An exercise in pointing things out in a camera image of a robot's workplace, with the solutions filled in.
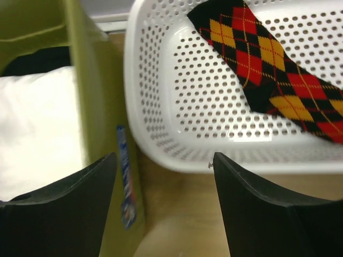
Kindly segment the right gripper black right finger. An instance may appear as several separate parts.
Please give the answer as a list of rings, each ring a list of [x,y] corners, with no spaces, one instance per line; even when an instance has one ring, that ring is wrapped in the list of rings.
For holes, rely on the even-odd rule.
[[[342,256],[342,201],[301,194],[215,153],[231,256]]]

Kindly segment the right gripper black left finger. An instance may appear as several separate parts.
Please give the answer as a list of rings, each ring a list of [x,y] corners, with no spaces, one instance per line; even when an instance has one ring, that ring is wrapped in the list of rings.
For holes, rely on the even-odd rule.
[[[38,190],[1,202],[1,256],[99,256],[116,179],[110,153]]]

